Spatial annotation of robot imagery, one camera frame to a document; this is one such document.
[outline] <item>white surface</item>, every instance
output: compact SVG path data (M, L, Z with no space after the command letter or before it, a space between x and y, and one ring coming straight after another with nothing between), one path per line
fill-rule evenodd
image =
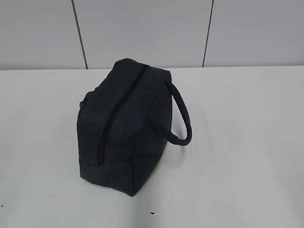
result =
M70 0L1 0L0 70L85 68Z
M303 66L172 69L193 140L133 198L79 178L78 104L108 72L0 72L1 228L304 226Z
M75 0L89 68L125 57L200 67L212 0Z
M304 64L303 0L215 0L206 67Z

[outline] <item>wall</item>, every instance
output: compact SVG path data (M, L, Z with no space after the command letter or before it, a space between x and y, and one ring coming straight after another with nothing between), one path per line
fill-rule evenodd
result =
M302 0L74 0L75 12L72 3L2 0L0 69L111 68L124 57L157 67L304 64Z

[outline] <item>bag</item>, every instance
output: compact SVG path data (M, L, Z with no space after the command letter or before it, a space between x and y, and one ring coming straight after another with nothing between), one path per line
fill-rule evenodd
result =
M171 133L172 96L186 124L185 140ZM133 196L157 165L167 140L187 145L192 129L170 72L123 59L80 103L77 136L80 177Z

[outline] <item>bag handle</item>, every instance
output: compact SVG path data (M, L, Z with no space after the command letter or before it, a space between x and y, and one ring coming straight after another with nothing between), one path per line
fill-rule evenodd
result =
M184 120L187 129L187 137L186 139L179 139L176 135L174 135L171 130L169 130L157 116L153 114L149 114L147 121L157 129L169 142L174 145L186 146L190 143L192 138L192 128L190 124L190 117L186 108L186 105L181 97L181 94L177 90L177 88L169 81L165 81L166 85L171 91L171 94L180 110L180 114Z

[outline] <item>fabric bag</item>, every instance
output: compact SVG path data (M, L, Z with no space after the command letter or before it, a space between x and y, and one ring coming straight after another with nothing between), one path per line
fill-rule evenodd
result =
M186 125L184 140L171 133L172 96ZM80 103L77 137L80 176L133 196L157 165L167 141L187 145L192 129L170 72L123 59Z

